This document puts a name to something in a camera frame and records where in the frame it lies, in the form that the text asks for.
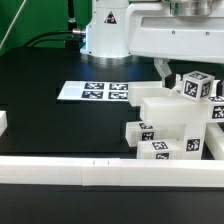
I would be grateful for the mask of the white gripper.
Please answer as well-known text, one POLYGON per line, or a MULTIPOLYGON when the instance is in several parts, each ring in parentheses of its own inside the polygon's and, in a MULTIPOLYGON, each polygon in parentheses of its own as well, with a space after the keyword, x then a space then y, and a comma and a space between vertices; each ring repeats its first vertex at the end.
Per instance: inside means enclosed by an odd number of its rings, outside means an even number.
POLYGON ((133 2, 125 38, 131 54, 155 58, 162 86, 172 89, 169 59, 224 64, 224 0, 133 2))

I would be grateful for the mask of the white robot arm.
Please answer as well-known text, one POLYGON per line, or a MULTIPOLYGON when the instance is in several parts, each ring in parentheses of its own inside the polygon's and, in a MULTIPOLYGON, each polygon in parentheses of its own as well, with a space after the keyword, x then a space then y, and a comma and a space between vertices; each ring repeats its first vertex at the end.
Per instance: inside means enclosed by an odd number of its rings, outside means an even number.
POLYGON ((224 64, 224 0, 92 0, 84 58, 151 57, 162 78, 170 60, 224 64))

